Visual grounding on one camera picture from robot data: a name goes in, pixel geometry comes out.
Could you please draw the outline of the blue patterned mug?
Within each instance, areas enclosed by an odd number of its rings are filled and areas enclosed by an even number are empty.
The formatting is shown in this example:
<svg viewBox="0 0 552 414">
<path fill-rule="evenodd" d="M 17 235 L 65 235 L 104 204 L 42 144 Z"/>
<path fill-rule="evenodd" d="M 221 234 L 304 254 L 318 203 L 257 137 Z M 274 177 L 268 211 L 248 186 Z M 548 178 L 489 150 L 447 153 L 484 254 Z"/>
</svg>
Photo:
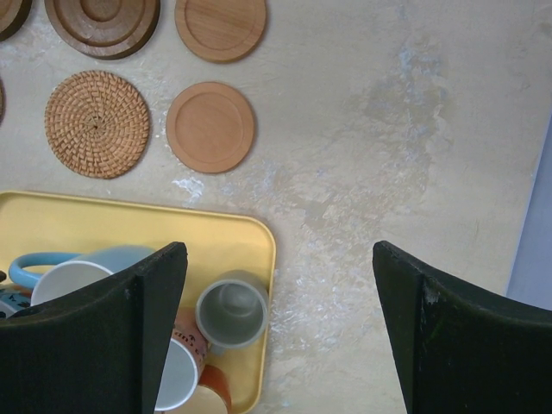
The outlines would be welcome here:
<svg viewBox="0 0 552 414">
<path fill-rule="evenodd" d="M 32 291 L 24 286 L 8 281 L 4 271 L 0 271 L 0 318 L 6 319 L 31 305 Z"/>
</svg>

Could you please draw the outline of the light wooden round coaster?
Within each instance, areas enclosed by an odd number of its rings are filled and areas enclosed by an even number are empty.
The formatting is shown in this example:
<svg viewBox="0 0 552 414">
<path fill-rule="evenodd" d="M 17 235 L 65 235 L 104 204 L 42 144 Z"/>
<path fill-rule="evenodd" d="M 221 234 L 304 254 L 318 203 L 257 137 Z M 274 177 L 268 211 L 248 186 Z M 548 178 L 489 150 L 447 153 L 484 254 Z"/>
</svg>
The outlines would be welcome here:
<svg viewBox="0 0 552 414">
<path fill-rule="evenodd" d="M 219 82 L 198 83 L 181 91 L 166 118 L 173 153 L 200 173 L 225 173 L 237 167 L 253 146 L 255 131 L 249 101 Z"/>
</svg>

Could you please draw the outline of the large light blue mug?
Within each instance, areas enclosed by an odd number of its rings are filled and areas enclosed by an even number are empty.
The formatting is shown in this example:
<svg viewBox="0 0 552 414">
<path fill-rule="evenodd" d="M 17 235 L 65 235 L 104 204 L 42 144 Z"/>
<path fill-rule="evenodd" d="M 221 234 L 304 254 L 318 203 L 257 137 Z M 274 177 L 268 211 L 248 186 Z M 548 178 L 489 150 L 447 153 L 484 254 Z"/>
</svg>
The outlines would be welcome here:
<svg viewBox="0 0 552 414">
<path fill-rule="evenodd" d="M 144 246 L 123 245 L 88 254 L 41 252 L 12 261 L 8 275 L 32 291 L 31 304 L 42 304 L 127 269 L 154 252 Z"/>
</svg>

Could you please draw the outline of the small woven rattan coaster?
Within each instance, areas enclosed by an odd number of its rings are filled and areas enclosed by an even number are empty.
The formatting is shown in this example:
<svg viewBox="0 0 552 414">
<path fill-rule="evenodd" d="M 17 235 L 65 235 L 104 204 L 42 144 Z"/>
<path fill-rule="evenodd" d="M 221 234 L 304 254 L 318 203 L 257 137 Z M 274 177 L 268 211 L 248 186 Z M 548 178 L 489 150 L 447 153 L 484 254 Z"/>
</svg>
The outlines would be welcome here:
<svg viewBox="0 0 552 414">
<path fill-rule="evenodd" d="M 3 117 L 5 113 L 5 104 L 6 104 L 5 90 L 3 88 L 3 81 L 0 80 L 0 123 L 2 123 L 3 121 Z"/>
</svg>

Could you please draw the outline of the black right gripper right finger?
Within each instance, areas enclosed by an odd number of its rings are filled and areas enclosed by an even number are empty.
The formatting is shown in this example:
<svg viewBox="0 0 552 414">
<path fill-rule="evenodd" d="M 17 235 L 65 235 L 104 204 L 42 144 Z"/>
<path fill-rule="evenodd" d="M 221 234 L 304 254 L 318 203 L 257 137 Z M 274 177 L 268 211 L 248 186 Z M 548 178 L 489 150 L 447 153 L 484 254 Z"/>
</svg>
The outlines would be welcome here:
<svg viewBox="0 0 552 414">
<path fill-rule="evenodd" d="M 436 269 L 388 241 L 373 272 L 409 413 L 549 413 L 551 313 Z"/>
</svg>

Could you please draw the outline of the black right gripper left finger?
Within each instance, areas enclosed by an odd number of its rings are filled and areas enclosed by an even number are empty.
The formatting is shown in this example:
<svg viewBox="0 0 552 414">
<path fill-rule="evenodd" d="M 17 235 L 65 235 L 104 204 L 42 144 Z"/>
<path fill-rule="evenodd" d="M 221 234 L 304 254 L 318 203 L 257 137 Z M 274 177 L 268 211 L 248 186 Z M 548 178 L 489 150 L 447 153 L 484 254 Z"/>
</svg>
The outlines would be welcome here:
<svg viewBox="0 0 552 414">
<path fill-rule="evenodd" d="M 152 413 L 187 270 L 172 242 L 1 322 L 3 413 Z"/>
</svg>

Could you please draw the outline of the large woven rattan coaster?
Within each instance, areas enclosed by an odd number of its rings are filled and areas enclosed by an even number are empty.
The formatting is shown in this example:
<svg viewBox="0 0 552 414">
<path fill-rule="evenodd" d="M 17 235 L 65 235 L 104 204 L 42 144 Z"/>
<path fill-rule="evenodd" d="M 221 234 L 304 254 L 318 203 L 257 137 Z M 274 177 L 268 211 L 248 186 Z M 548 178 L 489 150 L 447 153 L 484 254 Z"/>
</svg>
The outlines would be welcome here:
<svg viewBox="0 0 552 414">
<path fill-rule="evenodd" d="M 47 143 L 73 172 L 114 179 L 142 157 L 150 136 L 146 101 L 124 78 L 106 71 L 83 71 L 64 79 L 44 113 Z"/>
</svg>

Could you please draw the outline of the dark brown wooden coaster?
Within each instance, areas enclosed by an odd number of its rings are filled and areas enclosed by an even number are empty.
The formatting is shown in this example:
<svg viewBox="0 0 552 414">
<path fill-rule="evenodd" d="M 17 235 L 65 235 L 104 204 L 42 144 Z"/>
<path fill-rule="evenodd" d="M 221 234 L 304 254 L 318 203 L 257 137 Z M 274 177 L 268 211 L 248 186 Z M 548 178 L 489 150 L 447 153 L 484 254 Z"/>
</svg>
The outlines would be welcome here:
<svg viewBox="0 0 552 414">
<path fill-rule="evenodd" d="M 44 2 L 56 33 L 70 47 L 100 60 L 116 60 L 142 48 L 154 33 L 156 0 Z"/>
<path fill-rule="evenodd" d="M 25 23 L 32 2 L 32 0 L 1 0 L 1 41 L 10 38 Z"/>
</svg>

